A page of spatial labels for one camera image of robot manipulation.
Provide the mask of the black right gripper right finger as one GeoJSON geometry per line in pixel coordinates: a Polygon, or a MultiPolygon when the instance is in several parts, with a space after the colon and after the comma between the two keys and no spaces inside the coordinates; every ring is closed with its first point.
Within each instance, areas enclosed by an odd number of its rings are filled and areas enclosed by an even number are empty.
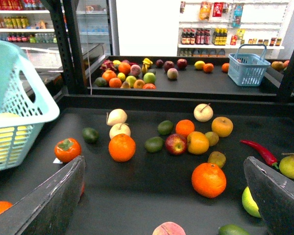
{"type": "Polygon", "coordinates": [[[294,235],[294,181],[253,156],[244,161],[253,200],[271,235],[294,235]]]}

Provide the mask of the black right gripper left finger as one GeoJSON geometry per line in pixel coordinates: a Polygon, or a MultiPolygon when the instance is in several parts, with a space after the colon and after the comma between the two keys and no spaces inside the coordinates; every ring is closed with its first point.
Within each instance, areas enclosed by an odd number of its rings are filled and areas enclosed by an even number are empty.
{"type": "Polygon", "coordinates": [[[78,205],[85,159],[78,156],[0,214],[0,235],[64,235],[78,205]]]}

